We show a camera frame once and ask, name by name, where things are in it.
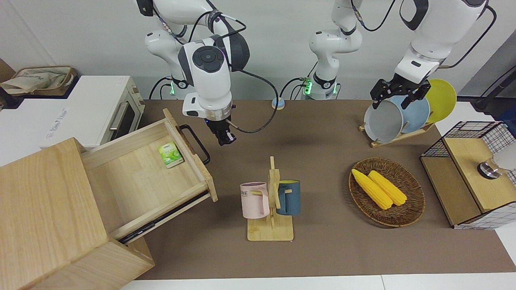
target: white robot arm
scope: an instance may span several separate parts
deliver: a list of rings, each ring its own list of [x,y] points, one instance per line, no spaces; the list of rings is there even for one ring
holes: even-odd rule
[[[415,32],[405,55],[394,69],[390,82],[378,80],[371,90],[373,108],[394,95],[407,95],[402,108],[422,100],[430,84],[427,78],[450,55],[455,44],[470,30],[488,0],[413,0],[416,12],[407,21]]]
[[[230,66],[241,70],[249,60],[245,39],[209,0],[136,0],[140,13],[158,16],[163,30],[146,36],[147,49],[167,62],[173,81],[180,87],[194,86],[183,102],[183,114],[203,118],[219,144],[236,140],[231,133],[232,98]],[[206,26],[214,35],[199,41],[183,36],[186,25]]]
[[[362,0],[356,3],[359,7]],[[333,55],[355,52],[362,45],[362,34],[357,30],[350,0],[335,0],[331,20],[339,29],[321,30],[310,37],[310,50],[317,56],[317,66],[310,76],[311,89],[305,94],[315,100],[326,100],[334,92],[340,64]]]

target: pink mug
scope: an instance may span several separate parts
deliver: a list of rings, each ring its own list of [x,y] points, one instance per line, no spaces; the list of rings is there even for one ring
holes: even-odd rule
[[[249,182],[240,184],[242,213],[245,218],[257,219],[269,215],[269,194],[267,183]]]

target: yellow corn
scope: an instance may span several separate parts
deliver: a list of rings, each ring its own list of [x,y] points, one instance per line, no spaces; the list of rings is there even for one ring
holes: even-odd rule
[[[374,181],[392,199],[394,204],[402,205],[407,201],[407,196],[399,190],[392,182],[383,177],[380,173],[372,170],[368,177]]]
[[[356,169],[352,169],[351,172],[360,187],[382,210],[387,210],[392,206],[391,198],[369,177]]]

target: brown tabletop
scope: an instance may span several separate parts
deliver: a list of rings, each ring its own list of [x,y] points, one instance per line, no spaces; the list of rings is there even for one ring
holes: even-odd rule
[[[211,155],[207,168],[219,201],[203,201],[146,235],[156,266],[139,279],[516,270],[495,231],[450,228],[419,160],[440,137],[435,127],[372,149],[358,130],[369,101],[287,101],[266,129],[234,132],[237,140],[221,147],[202,119],[181,114],[182,101],[146,103],[141,126],[162,119],[162,109],[168,108],[178,124],[195,130]],[[272,112],[270,101],[235,104],[233,122],[247,130],[261,126]],[[239,184],[266,181],[269,156],[282,179],[301,181],[302,213],[293,218],[292,242],[247,241]],[[350,204],[351,167],[373,156],[399,162],[421,184],[426,209],[415,224],[385,229]]]

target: dark blue mug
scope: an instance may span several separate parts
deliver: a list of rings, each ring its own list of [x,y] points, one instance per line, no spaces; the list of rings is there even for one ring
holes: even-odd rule
[[[299,180],[281,180],[278,187],[281,208],[276,212],[284,216],[295,216],[301,213],[301,183]]]

